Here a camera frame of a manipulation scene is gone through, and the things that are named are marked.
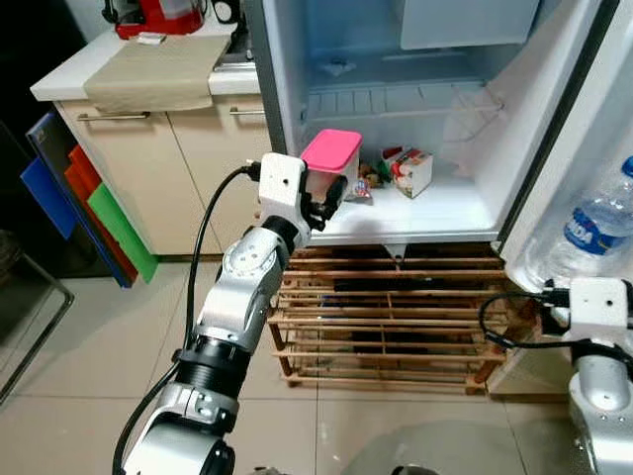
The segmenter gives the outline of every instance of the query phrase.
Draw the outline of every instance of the floor tile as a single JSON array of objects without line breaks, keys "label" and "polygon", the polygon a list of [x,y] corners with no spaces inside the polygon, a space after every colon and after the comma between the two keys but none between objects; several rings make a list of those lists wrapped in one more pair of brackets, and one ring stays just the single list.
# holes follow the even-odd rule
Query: floor tile
[{"label": "floor tile", "polygon": [[353,384],[328,386],[327,382],[319,383],[318,398],[320,401],[427,401],[451,403],[482,403],[487,404],[490,399],[486,396],[467,396],[463,393],[448,393],[446,390],[417,389],[417,390],[369,390],[358,389]]},{"label": "floor tile", "polygon": [[501,404],[319,401],[317,426],[318,475],[524,473]]},{"label": "floor tile", "polygon": [[[112,279],[65,281],[75,302],[15,393],[139,397],[144,394],[184,286],[186,266],[162,264],[150,284],[122,290]],[[48,301],[14,353],[15,366],[54,312]]]},{"label": "floor tile", "polygon": [[2,473],[107,475],[136,400],[12,397],[0,409]]},{"label": "floor tile", "polygon": [[[170,319],[166,337],[161,343],[155,367],[151,372],[151,378],[147,381],[147,389],[149,389],[149,383],[153,384],[158,381],[158,379],[160,379],[165,371],[171,366],[171,356],[174,351],[182,348],[187,310],[187,281],[189,279],[189,264],[183,264],[183,266],[185,268],[185,283],[182,293],[178,298],[175,311]],[[198,319],[198,314],[202,309],[207,293],[216,281],[216,275],[219,268],[220,264],[217,262],[201,262],[198,265],[196,290],[194,293],[194,320]]]},{"label": "floor tile", "polygon": [[567,404],[506,404],[527,475],[590,473],[574,447],[576,430]]},{"label": "floor tile", "polygon": [[0,371],[50,294],[43,281],[10,277],[0,284]]},{"label": "floor tile", "polygon": [[[200,309],[207,293],[216,280],[219,268],[218,263],[203,262],[199,267],[199,275],[196,278],[196,304],[195,317],[198,318]],[[174,317],[169,326],[167,339],[163,344],[158,357],[158,363],[154,369],[152,383],[155,383],[171,365],[171,355],[174,350],[182,346],[184,332],[186,289],[183,291]],[[281,366],[279,359],[272,356],[274,344],[270,330],[266,327],[259,341],[257,351],[250,361],[248,373],[240,392],[242,399],[316,399],[317,389],[297,387],[289,388],[281,378]]]},{"label": "floor tile", "polygon": [[316,410],[316,401],[242,401],[227,438],[235,450],[233,473],[247,475],[262,466],[289,475],[314,475]]}]

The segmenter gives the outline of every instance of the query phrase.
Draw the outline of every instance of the white countertop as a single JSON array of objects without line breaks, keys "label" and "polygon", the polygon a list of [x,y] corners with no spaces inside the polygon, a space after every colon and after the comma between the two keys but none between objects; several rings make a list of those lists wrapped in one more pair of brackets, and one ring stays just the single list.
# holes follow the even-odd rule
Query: white countertop
[{"label": "white countertop", "polygon": [[[222,25],[215,17],[207,18],[205,25],[194,36],[230,35],[235,25]],[[108,31],[71,58],[60,64],[31,86],[38,101],[68,101],[88,99],[83,89],[85,82],[126,44],[114,29]],[[212,95],[258,94],[259,83],[255,71],[212,72],[209,77]]]}]

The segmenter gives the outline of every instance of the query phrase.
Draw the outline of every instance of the small carton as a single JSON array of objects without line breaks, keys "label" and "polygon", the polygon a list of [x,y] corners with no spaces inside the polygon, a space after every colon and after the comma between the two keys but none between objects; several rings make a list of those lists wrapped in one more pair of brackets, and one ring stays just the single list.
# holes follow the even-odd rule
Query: small carton
[{"label": "small carton", "polygon": [[391,165],[392,178],[400,191],[415,198],[431,182],[433,155],[410,148]]}]

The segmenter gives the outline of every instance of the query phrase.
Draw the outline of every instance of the bottle label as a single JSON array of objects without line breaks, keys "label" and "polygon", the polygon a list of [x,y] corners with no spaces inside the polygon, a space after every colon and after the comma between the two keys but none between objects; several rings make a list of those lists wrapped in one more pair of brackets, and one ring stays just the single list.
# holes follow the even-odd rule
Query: bottle label
[{"label": "bottle label", "polygon": [[598,255],[605,255],[625,241],[625,237],[601,233],[597,224],[580,208],[574,210],[572,218],[565,225],[565,238],[578,249]]}]

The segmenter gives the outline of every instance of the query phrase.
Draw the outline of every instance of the pink lidded container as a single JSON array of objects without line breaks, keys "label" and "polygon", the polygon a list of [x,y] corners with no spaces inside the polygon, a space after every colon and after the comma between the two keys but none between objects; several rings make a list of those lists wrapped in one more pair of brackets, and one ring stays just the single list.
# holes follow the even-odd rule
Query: pink lidded container
[{"label": "pink lidded container", "polygon": [[310,174],[307,191],[317,201],[323,201],[329,185],[338,175],[347,177],[345,196],[358,180],[360,144],[363,136],[357,132],[323,129],[301,154]]}]

